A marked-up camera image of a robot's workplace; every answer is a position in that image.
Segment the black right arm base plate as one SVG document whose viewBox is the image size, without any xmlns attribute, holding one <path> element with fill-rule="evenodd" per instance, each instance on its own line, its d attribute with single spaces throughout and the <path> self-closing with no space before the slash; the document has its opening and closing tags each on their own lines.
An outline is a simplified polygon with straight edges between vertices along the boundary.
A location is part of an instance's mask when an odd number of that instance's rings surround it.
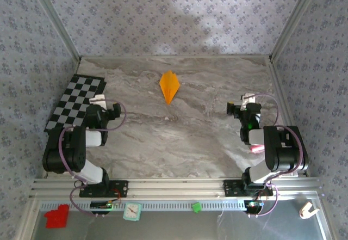
<svg viewBox="0 0 348 240">
<path fill-rule="evenodd" d="M 273 196 L 273 191 L 265 184 L 261 183 L 247 183 L 242 179 L 238 180 L 224 180 L 223 189 L 226 197 L 233 196 Z"/>
</svg>

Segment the teal square clock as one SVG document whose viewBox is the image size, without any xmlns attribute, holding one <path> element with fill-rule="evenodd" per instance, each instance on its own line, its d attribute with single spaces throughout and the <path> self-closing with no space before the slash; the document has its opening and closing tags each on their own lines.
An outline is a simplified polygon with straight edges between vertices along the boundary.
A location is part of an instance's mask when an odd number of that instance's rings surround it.
<svg viewBox="0 0 348 240">
<path fill-rule="evenodd" d="M 123 219 L 128 221 L 139 221 L 142 211 L 142 204 L 127 202 L 123 213 Z"/>
</svg>

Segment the small circuit board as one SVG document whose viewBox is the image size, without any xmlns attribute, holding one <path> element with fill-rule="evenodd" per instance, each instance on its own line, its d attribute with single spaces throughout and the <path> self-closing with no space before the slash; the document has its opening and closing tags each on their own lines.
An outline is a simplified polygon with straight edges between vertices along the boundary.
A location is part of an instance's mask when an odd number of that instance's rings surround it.
<svg viewBox="0 0 348 240">
<path fill-rule="evenodd" d="M 90 203 L 91 209 L 103 209 L 103 210 L 110 210 L 113 207 L 112 201 L 92 201 Z"/>
<path fill-rule="evenodd" d="M 244 205 L 248 212 L 260 212 L 264 206 L 264 202 L 261 200 L 245 200 Z"/>
</svg>

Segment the aluminium side rail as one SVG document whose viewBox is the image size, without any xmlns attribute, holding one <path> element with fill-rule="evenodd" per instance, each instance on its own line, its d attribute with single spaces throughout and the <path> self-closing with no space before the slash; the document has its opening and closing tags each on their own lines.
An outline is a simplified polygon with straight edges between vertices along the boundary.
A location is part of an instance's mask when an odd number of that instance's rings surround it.
<svg viewBox="0 0 348 240">
<path fill-rule="evenodd" d="M 274 127 L 265 128 L 265 162 L 270 170 L 268 180 L 305 172 L 309 165 L 307 150 L 299 128 L 290 116 L 275 66 L 267 62 L 274 84 L 277 118 Z"/>
</svg>

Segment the orange paper sheet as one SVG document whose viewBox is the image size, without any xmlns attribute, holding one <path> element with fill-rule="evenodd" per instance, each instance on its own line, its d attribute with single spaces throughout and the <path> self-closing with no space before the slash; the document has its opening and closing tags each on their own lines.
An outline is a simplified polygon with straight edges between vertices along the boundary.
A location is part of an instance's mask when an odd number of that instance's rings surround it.
<svg viewBox="0 0 348 240">
<path fill-rule="evenodd" d="M 165 102 L 170 104 L 180 87 L 177 75 L 171 70 L 164 73 L 159 81 L 159 85 L 164 95 Z"/>
</svg>

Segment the aluminium corner post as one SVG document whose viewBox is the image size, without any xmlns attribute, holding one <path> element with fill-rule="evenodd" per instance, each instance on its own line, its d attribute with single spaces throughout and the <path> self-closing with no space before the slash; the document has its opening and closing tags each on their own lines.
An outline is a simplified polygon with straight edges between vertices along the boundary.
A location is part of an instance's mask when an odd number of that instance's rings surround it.
<svg viewBox="0 0 348 240">
<path fill-rule="evenodd" d="M 62 20 L 60 19 L 57 11 L 54 8 L 51 0 L 38 0 L 45 10 L 50 22 L 53 27 L 57 31 L 58 35 L 61 37 L 63 43 L 65 44 L 67 50 L 69 51 L 72 58 L 75 60 L 77 64 L 80 62 L 80 55 L 74 46 L 72 39 L 70 38 L 65 26 L 63 25 Z"/>
<path fill-rule="evenodd" d="M 270 61 L 274 64 L 278 61 L 286 44 L 290 40 L 294 30 L 296 29 L 301 17 L 307 10 L 312 0 L 297 0 L 296 5 L 291 12 L 272 52 L 270 53 Z"/>
</svg>

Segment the left small circuit board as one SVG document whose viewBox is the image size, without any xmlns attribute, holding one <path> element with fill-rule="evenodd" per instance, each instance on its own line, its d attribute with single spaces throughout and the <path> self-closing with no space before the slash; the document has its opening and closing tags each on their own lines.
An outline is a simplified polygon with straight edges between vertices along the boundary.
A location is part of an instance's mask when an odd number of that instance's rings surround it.
<svg viewBox="0 0 348 240">
<path fill-rule="evenodd" d="M 113 207 L 112 201 L 92 201 L 90 203 L 91 209 L 103 209 L 103 210 L 110 210 Z"/>
</svg>

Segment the red toy brick block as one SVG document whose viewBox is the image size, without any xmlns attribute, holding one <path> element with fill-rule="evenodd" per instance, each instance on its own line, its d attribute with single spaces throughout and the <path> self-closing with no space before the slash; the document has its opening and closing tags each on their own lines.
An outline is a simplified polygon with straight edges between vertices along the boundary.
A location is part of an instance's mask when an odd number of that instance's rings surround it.
<svg viewBox="0 0 348 240">
<path fill-rule="evenodd" d="M 69 215 L 69 205 L 59 205 L 56 210 L 48 211 L 44 214 L 47 229 L 65 228 Z"/>
</svg>

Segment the right small circuit board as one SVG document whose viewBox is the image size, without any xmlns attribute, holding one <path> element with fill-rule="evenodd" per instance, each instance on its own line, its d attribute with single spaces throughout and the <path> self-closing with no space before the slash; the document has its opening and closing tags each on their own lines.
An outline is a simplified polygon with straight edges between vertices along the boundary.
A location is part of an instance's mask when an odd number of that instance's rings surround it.
<svg viewBox="0 0 348 240">
<path fill-rule="evenodd" d="M 260 212 L 264 206 L 264 202 L 261 200 L 245 200 L 244 205 L 248 212 Z"/>
</svg>

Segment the black grey checkerboard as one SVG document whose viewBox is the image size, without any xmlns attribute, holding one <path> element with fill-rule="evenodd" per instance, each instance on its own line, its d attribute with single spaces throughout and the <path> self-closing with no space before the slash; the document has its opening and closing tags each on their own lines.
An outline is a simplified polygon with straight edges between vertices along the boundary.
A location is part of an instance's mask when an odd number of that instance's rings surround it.
<svg viewBox="0 0 348 240">
<path fill-rule="evenodd" d="M 105 86 L 103 77 L 74 74 L 50 117 L 45 132 L 56 127 L 81 126 L 89 100 L 102 94 Z"/>
</svg>

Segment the grey metal panel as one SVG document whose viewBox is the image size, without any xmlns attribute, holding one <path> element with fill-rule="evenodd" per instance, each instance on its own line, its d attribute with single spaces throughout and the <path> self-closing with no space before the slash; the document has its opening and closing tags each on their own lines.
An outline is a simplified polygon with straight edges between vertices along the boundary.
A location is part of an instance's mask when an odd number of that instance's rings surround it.
<svg viewBox="0 0 348 240">
<path fill-rule="evenodd" d="M 279 201 L 262 217 L 243 211 L 142 211 L 139 221 L 123 219 L 121 211 L 93 218 L 78 211 L 68 214 L 62 228 L 46 228 L 45 212 L 34 209 L 18 240 L 338 240 L 320 212 L 301 219 L 306 199 Z"/>
</svg>

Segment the white plastic hook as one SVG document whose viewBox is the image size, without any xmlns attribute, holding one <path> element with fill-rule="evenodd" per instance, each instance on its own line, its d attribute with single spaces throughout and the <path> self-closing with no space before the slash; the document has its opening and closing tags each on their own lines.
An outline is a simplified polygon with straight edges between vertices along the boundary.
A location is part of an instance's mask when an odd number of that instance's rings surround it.
<svg viewBox="0 0 348 240">
<path fill-rule="evenodd" d="M 320 211 L 320 208 L 314 208 L 313 203 L 307 201 L 299 210 L 299 216 L 301 219 L 309 219 L 316 215 Z"/>
</svg>

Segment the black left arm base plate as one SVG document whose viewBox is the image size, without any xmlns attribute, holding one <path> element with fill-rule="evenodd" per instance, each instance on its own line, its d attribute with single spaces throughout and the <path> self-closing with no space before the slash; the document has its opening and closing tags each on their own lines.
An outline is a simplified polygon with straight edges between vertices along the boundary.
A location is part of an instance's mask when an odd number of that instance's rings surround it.
<svg viewBox="0 0 348 240">
<path fill-rule="evenodd" d="M 126 198 L 128 193 L 127 180 L 110 180 L 108 184 L 91 184 L 81 189 L 80 198 Z"/>
</svg>

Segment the aluminium mounting rail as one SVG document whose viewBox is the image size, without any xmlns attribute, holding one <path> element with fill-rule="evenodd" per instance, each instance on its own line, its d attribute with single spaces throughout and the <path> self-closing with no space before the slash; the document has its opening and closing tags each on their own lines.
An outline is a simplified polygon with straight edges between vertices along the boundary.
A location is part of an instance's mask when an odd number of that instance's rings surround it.
<svg viewBox="0 0 348 240">
<path fill-rule="evenodd" d="M 126 199 L 134 200 L 222 200 L 225 199 L 224 178 L 164 178 L 128 179 Z M 306 196 L 309 199 L 323 196 L 320 180 L 316 177 L 283 177 L 272 183 L 281 200 Z M 47 178 L 34 181 L 30 198 L 40 200 L 67 200 L 79 197 L 81 182 L 70 179 Z"/>
</svg>

